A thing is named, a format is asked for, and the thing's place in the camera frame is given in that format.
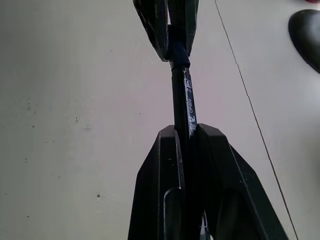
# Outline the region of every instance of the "white surface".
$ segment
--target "white surface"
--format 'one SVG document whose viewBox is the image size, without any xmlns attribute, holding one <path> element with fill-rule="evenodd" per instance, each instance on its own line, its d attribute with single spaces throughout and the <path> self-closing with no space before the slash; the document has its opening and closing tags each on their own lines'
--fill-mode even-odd
<svg viewBox="0 0 320 240">
<path fill-rule="evenodd" d="M 214 1 L 198 15 L 198 121 L 228 136 L 295 239 Z M 126 239 L 137 172 L 173 123 L 170 67 L 132 1 L 3 0 L 0 53 L 0 239 Z"/>
<path fill-rule="evenodd" d="M 217 0 L 284 198 L 301 240 L 319 239 L 320 75 L 288 33 L 304 0 Z"/>
</svg>

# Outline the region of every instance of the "black object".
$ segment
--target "black object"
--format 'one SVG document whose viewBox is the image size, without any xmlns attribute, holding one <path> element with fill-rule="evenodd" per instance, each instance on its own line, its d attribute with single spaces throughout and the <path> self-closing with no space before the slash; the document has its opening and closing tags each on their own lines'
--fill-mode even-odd
<svg viewBox="0 0 320 240">
<path fill-rule="evenodd" d="M 142 1 L 134 3 L 149 39 L 170 61 L 174 126 L 159 132 L 139 170 L 128 240 L 287 240 L 254 170 L 218 129 L 197 124 L 188 56 L 198 2 L 168 0 L 171 25 L 159 25 L 165 1 Z"/>
<path fill-rule="evenodd" d="M 162 61 L 170 60 L 168 17 L 190 56 L 197 27 L 199 0 L 133 0 L 152 46 Z"/>
<path fill-rule="evenodd" d="M 320 11 L 298 11 L 291 16 L 288 27 L 296 50 L 320 74 Z"/>
</svg>

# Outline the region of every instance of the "white wall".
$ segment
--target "white wall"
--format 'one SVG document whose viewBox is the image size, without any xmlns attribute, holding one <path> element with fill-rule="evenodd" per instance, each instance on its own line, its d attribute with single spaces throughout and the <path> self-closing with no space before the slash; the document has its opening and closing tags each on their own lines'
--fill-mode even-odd
<svg viewBox="0 0 320 240">
<path fill-rule="evenodd" d="M 198 15 L 198 121 L 228 136 L 295 239 L 214 1 Z M 0 239 L 126 239 L 137 172 L 172 123 L 170 67 L 131 0 L 0 2 Z"/>
</svg>

